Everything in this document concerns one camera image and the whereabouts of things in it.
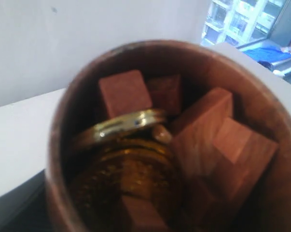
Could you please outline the brown wooden cup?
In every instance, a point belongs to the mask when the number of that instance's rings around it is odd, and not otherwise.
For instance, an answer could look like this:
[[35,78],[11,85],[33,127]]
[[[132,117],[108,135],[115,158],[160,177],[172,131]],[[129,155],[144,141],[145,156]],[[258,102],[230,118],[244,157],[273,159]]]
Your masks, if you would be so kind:
[[[151,78],[179,74],[181,112],[175,116],[166,112],[166,122],[125,137],[79,151],[71,148],[75,135],[111,119],[106,115],[99,80],[131,70],[139,70],[145,84]],[[233,115],[228,118],[278,143],[239,208],[227,205],[211,183],[211,173],[186,179],[170,146],[171,123],[217,87],[233,95]],[[46,196],[55,231],[89,232],[73,204],[69,184],[95,153],[123,139],[167,145],[177,158],[182,200],[177,215],[165,223],[169,232],[291,232],[291,85],[229,44],[205,48],[173,40],[128,43],[97,57],[78,73],[58,105],[49,140]]]

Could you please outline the gold coin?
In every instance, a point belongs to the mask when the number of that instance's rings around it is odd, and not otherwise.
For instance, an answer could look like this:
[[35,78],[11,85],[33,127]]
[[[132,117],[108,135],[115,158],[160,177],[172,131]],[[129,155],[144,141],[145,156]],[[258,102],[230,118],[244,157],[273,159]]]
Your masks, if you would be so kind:
[[153,127],[167,121],[162,109],[147,109],[97,123],[75,135],[70,143],[74,150],[83,150],[119,137],[125,137],[139,130]]
[[123,139],[95,153],[69,184],[73,204],[87,230],[109,232],[121,196],[149,203],[163,222],[177,215],[182,180],[175,154],[167,145]]

